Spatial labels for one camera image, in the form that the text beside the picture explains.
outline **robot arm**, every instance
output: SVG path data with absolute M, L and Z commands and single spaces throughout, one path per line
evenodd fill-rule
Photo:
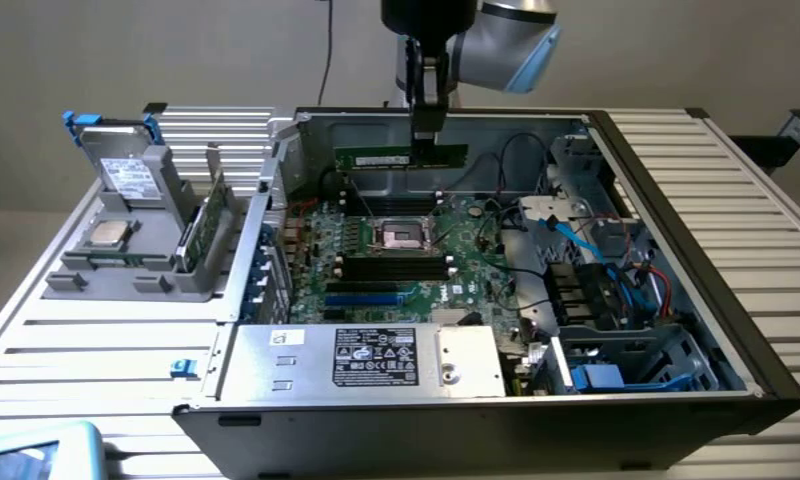
M 561 38 L 550 0 L 487 0 L 474 26 L 449 43 L 457 82 L 510 93 L 534 90 Z
M 434 152 L 458 82 L 530 92 L 559 40 L 550 0 L 486 0 L 477 7 L 477 0 L 382 0 L 383 23 L 401 35 L 398 86 L 414 161 Z
M 477 0 L 383 0 L 383 23 L 406 38 L 406 101 L 411 155 L 427 158 L 449 112 L 451 57 L 446 45 L 475 21 Z

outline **motherboard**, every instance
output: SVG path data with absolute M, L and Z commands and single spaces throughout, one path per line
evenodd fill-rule
M 370 203 L 365 209 L 338 202 L 293 207 L 285 232 L 291 323 L 466 319 L 491 325 L 499 343 L 515 339 L 518 305 L 511 274 L 493 266 L 506 265 L 506 258 L 486 199 Z

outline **pci express slot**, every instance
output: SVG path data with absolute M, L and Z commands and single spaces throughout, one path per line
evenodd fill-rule
M 381 295 L 331 295 L 326 297 L 327 307 L 378 307 L 403 305 L 403 295 L 383 293 Z
M 434 208 L 437 208 L 437 200 L 431 197 L 371 197 L 366 205 L 362 198 L 354 196 L 347 204 L 346 213 L 353 217 L 369 217 L 371 212 L 377 217 L 423 217 L 433 212 Z
M 326 284 L 327 293 L 394 293 L 401 287 L 394 282 L 334 282 Z
M 341 278 L 345 282 L 445 281 L 449 279 L 449 265 L 445 257 L 347 257 L 341 269 Z

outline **blue latch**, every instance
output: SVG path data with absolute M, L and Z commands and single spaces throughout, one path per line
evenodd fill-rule
M 71 140 L 75 142 L 75 145 L 79 147 L 83 146 L 80 143 L 80 137 L 78 136 L 78 131 L 75 130 L 75 112 L 71 110 L 67 110 L 66 113 L 63 113 L 63 125 L 66 125 L 68 135 L 71 135 Z
M 170 375 L 172 376 L 172 378 L 195 378 L 195 377 L 198 377 L 199 376 L 199 374 L 196 373 L 198 364 L 199 364 L 198 360 L 190 360 L 190 359 L 175 360 L 172 362 L 172 368 L 170 370 Z
M 143 123 L 151 131 L 151 138 L 155 142 L 155 145 L 166 145 L 166 142 L 163 141 L 163 132 L 160 131 L 160 124 L 158 123 L 158 119 L 151 113 L 146 114 L 146 117 L 143 118 Z
M 80 135 L 78 134 L 78 129 L 75 128 L 78 125 L 90 126 L 98 125 L 104 117 L 102 117 L 96 113 L 82 113 L 75 117 L 75 112 L 67 110 L 63 113 L 63 125 L 66 125 L 66 129 L 68 130 L 68 134 L 71 135 L 71 140 L 75 142 L 75 145 L 79 147 L 83 146 L 83 142 L 80 141 Z
M 682 392 L 689 389 L 694 376 L 684 373 L 669 382 L 626 383 L 615 364 L 581 365 L 571 371 L 575 389 L 582 393 Z

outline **cpu socket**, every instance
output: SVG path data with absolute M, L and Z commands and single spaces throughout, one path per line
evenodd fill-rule
M 430 231 L 421 222 L 386 220 L 382 225 L 385 248 L 426 250 L 430 246 Z

